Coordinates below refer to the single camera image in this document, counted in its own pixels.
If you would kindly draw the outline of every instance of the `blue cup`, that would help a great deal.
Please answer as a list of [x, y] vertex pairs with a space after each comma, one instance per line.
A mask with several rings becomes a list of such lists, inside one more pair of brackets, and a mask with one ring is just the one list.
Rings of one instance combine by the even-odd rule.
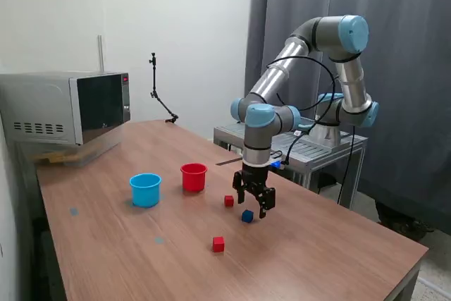
[[153, 173], [142, 173], [130, 179], [132, 202], [139, 207], [153, 207], [160, 201], [161, 178]]

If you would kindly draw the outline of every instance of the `black cable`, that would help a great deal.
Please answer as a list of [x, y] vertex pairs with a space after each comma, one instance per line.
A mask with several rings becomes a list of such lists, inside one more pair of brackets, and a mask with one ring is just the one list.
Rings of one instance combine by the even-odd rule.
[[167, 112], [172, 116], [171, 119], [166, 119], [164, 122], [165, 123], [175, 123], [178, 119], [178, 115], [172, 113], [172, 111], [161, 101], [161, 99], [158, 96], [158, 93], [156, 93], [156, 85], [155, 85], [155, 78], [156, 78], [156, 57], [155, 57], [155, 53], [152, 52], [152, 59], [149, 60], [149, 62], [154, 66], [154, 86], [153, 86], [153, 90], [150, 93], [150, 96], [152, 98], [155, 98], [156, 100], [158, 100], [158, 102], [165, 108], [165, 110], [167, 110]]
[[343, 191], [343, 187], [345, 186], [345, 180], [346, 180], [346, 176], [347, 176], [347, 170], [350, 167], [350, 163], [351, 163], [351, 156], [352, 156], [352, 150], [354, 149], [354, 138], [355, 138], [355, 126], [352, 126], [352, 141], [351, 141], [351, 150], [350, 150], [350, 155], [347, 158], [347, 164], [346, 164], [346, 169], [345, 169], [345, 174], [343, 175], [343, 180], [341, 181], [341, 188], [340, 188], [340, 193], [338, 194], [338, 199], [337, 199], [337, 203], [340, 203], [340, 198], [341, 198], [341, 192]]
[[[297, 109], [297, 110], [298, 110], [298, 111], [308, 111], [308, 110], [310, 110], [310, 109], [312, 109], [312, 108], [314, 108], [314, 107], [317, 107], [317, 106], [324, 100], [324, 98], [326, 97], [327, 91], [329, 90], [329, 87], [327, 87], [326, 93], [323, 93], [323, 96], [320, 98], [320, 100], [318, 100], [317, 102], [315, 102], [313, 105], [310, 105], [310, 106], [305, 107], [305, 108], [303, 108], [303, 109]], [[276, 93], [276, 95], [277, 95], [277, 99], [279, 99], [279, 101], [281, 102], [281, 104], [282, 104], [283, 106], [285, 106], [286, 103], [282, 100], [282, 98], [280, 97], [280, 95], [279, 95], [278, 93]]]
[[324, 68], [324, 69], [327, 71], [327, 73], [328, 73], [329, 76], [330, 76], [330, 80], [332, 81], [332, 97], [331, 97], [330, 100], [329, 100], [329, 105], [327, 106], [327, 108], [326, 108], [326, 110], [323, 112], [323, 114], [321, 114], [320, 117], [312, 123], [312, 125], [311, 125], [311, 127], [308, 129], [308, 131], [306, 131], [306, 132], [301, 132], [301, 134], [293, 140], [292, 144], [290, 145], [290, 148], [288, 148], [287, 156], [285, 157], [285, 160], [283, 161], [283, 164], [284, 164], [284, 165], [288, 165], [288, 164], [290, 163], [290, 153], [291, 153], [291, 149], [293, 148], [293, 146], [295, 145], [295, 143], [296, 143], [301, 137], [303, 137], [304, 135], [308, 135], [308, 134], [310, 133], [310, 131], [313, 129], [313, 127], [315, 127], [316, 124], [317, 124], [319, 121], [321, 121], [322, 118], [324, 118], [324, 116], [327, 114], [327, 112], [329, 111], [329, 109], [332, 107], [333, 99], [334, 99], [334, 97], [335, 97], [335, 79], [334, 79], [334, 77], [333, 77], [332, 72], [328, 69], [328, 67], [327, 67], [326, 65], [324, 65], [322, 62], [320, 62], [320, 61], [318, 61], [318, 60], [316, 60], [316, 59], [314, 59], [314, 58], [312, 58], [312, 57], [310, 57], [310, 56], [283, 56], [282, 58], [278, 58], [278, 59], [273, 60], [273, 61], [270, 62], [268, 65], [266, 65], [266, 67], [268, 68], [268, 67], [269, 67], [270, 65], [272, 65], [273, 63], [277, 63], [278, 61], [285, 60], [285, 59], [308, 59], [308, 60], [310, 60], [310, 61], [313, 61], [314, 63], [317, 63], [318, 65], [320, 65], [322, 68]]
[[271, 156], [273, 156], [273, 155], [276, 154], [276, 153], [279, 154], [279, 155], [276, 156], [276, 157], [273, 158], [273, 159], [280, 158], [280, 157], [283, 155], [282, 151], [278, 150], [278, 151], [271, 152]]

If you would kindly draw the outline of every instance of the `red cup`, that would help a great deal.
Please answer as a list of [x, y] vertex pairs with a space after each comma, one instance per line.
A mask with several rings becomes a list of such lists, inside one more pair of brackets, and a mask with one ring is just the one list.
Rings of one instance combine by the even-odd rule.
[[208, 168], [202, 164], [186, 164], [182, 171], [183, 189], [188, 192], [200, 192], [205, 188], [205, 173]]

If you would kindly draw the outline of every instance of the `gray curtain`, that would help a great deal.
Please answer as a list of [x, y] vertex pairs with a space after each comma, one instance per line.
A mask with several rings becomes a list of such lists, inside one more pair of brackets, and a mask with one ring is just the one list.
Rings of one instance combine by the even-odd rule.
[[[362, 65], [381, 108], [374, 127], [357, 130], [369, 137], [359, 190], [451, 233], [450, 0], [253, 0], [252, 10], [247, 91], [305, 20], [366, 18], [370, 40]], [[329, 83], [317, 66], [299, 64], [281, 90], [297, 107], [314, 103]]]

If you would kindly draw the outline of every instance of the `wooden table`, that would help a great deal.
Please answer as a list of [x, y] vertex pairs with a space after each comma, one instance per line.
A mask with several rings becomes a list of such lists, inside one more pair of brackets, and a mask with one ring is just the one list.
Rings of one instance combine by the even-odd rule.
[[[162, 121], [126, 123], [123, 141], [82, 168], [37, 169], [69, 301], [410, 300], [427, 249], [270, 173], [276, 207], [258, 214], [234, 194], [235, 154]], [[180, 166], [209, 167], [206, 189], [185, 194]], [[163, 178], [162, 200], [131, 205], [129, 179]], [[211, 241], [223, 236], [225, 252]]]

